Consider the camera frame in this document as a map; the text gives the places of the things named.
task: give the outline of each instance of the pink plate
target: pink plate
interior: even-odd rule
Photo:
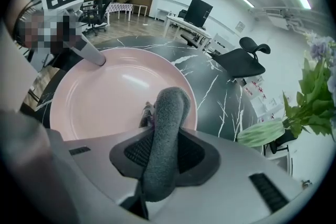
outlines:
[[[57,87],[50,109],[50,127],[63,139],[76,140],[117,134],[139,127],[146,101],[154,103],[164,88],[178,86],[191,98],[185,128],[196,129],[193,90],[169,61],[152,52],[116,48],[102,52],[106,63],[76,64]]]

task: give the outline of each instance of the black marble table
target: black marble table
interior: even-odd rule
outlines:
[[[148,50],[175,65],[193,89],[198,131],[235,140],[237,133],[257,123],[256,113],[241,86],[218,63],[195,48],[152,36],[121,37],[95,46],[98,50],[123,47]],[[71,56],[64,69],[70,69],[80,60],[77,55]],[[65,74],[66,71],[59,70],[41,96],[36,114],[45,127],[50,127],[53,95]]]

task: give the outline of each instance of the computer monitor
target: computer monitor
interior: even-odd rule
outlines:
[[[197,27],[202,27],[212,8],[211,5],[202,0],[192,0],[184,20]]]

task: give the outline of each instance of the office chair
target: office chair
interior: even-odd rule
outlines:
[[[104,26],[100,26],[102,23],[104,23],[104,18],[105,18],[105,12],[109,4],[111,3],[111,0],[106,0],[106,4],[102,4],[103,0],[99,1],[98,4],[98,9],[91,9],[91,10],[83,10],[83,17],[81,19],[81,23],[87,23],[89,26],[92,24],[92,28],[88,29],[88,31],[92,30],[94,34],[97,36],[98,29],[105,29]]]
[[[241,38],[239,44],[242,49],[232,50],[226,54],[215,56],[213,59],[234,79],[253,77],[265,73],[266,69],[259,63],[256,52],[261,51],[270,54],[270,47],[267,44],[258,46],[249,37]]]
[[[185,17],[185,15],[186,15],[186,13],[187,13],[187,11],[186,11],[185,9],[183,9],[183,10],[181,10],[181,11],[179,12],[179,15],[178,15],[178,17],[180,17],[180,18],[183,18],[183,19],[184,19],[184,17]]]
[[[195,42],[192,38],[189,38],[186,34],[181,34],[181,37],[188,42],[188,46],[198,48],[197,42]]]
[[[281,137],[279,137],[278,139],[275,139],[274,141],[268,143],[268,145],[269,145],[272,153],[276,154],[277,151],[283,151],[283,150],[288,149],[288,146],[284,147],[284,148],[281,148],[281,149],[278,149],[279,146],[281,146],[282,144],[287,143],[289,141],[295,140],[295,139],[297,139],[297,137],[294,137],[290,130],[285,130],[285,133]]]

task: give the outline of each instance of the wooden floor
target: wooden floor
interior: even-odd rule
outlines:
[[[118,13],[110,14],[110,26],[107,27],[106,32],[100,30],[98,36],[95,36],[93,32],[87,33],[86,36],[92,44],[96,45],[110,39],[126,36],[162,36],[163,31],[163,21],[154,20],[153,18],[144,17],[142,15],[138,17],[135,13],[131,14],[131,19],[128,21],[128,15],[126,16],[121,12],[119,20]],[[170,27],[166,37],[173,39],[175,32],[176,27]],[[186,41],[180,36],[177,37],[177,40],[186,44]],[[41,97],[45,87],[57,71],[57,68],[46,67],[39,73],[38,78],[33,83],[35,95]],[[24,102],[31,108],[36,108],[37,102],[29,95],[26,96]]]
[[[124,13],[120,14],[118,20],[118,13],[110,14],[110,27],[107,28],[107,32],[103,30],[99,31],[97,37],[94,33],[89,33],[87,38],[92,44],[98,44],[103,41],[110,40],[112,38],[126,37],[126,36],[162,36],[164,31],[164,22],[160,20],[154,20],[153,18],[144,17],[137,14],[131,14],[131,20],[128,21],[128,16]],[[170,27],[167,33],[168,39],[173,39],[176,31],[176,27]],[[177,40],[186,43],[186,41],[178,37]]]

